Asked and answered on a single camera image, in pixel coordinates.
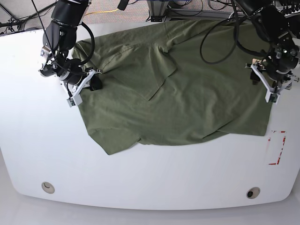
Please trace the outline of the olive green T-shirt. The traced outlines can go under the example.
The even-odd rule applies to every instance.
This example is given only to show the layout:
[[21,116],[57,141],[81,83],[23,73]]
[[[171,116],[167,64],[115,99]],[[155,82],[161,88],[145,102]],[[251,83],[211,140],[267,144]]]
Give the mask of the olive green T-shirt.
[[229,53],[234,24],[182,20],[96,37],[88,67],[103,88],[82,90],[89,136],[109,154],[136,143],[189,145],[227,134],[263,136],[271,104],[245,68],[252,56]]

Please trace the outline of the red tape rectangle marking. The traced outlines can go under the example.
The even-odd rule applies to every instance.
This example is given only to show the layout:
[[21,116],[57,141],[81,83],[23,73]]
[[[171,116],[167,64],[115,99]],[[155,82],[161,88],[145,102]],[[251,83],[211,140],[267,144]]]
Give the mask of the red tape rectangle marking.
[[284,130],[272,130],[267,143],[267,165],[278,165],[284,149],[287,132]]

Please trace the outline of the black tripod leg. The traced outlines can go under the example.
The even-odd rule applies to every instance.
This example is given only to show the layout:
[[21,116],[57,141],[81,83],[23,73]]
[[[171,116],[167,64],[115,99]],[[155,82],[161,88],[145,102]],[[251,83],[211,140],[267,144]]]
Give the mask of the black tripod leg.
[[2,35],[41,28],[41,22],[47,26],[51,21],[55,0],[2,0],[0,2],[0,23],[13,23],[3,26]]

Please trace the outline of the left grey table grommet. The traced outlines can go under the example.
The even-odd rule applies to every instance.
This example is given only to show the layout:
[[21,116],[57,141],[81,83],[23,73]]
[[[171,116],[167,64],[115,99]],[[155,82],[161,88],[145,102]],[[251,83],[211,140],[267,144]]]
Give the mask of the left grey table grommet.
[[48,194],[53,194],[55,192],[54,186],[49,182],[43,182],[41,187]]

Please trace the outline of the grey table grommet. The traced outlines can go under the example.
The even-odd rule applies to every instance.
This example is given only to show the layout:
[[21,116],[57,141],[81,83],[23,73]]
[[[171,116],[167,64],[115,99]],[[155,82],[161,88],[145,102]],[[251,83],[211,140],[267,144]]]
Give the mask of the grey table grommet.
[[41,187],[48,194],[53,194],[55,192],[54,186],[49,182],[43,182]]
[[253,187],[247,191],[246,197],[248,199],[255,199],[260,194],[260,191],[259,187]]

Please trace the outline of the right grey table grommet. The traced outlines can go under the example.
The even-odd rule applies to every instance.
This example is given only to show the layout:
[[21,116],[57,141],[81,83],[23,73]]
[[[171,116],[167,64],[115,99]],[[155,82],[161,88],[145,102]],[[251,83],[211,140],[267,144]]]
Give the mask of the right grey table grommet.
[[260,194],[260,191],[259,187],[253,187],[247,191],[246,197],[248,199],[255,199]]

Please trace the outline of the aluminium frame stand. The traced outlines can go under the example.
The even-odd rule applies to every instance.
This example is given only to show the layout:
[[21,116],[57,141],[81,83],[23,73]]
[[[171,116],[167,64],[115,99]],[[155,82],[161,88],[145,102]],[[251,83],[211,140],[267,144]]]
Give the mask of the aluminium frame stand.
[[158,23],[171,20],[171,13],[168,11],[169,0],[147,0],[150,17],[148,21]]

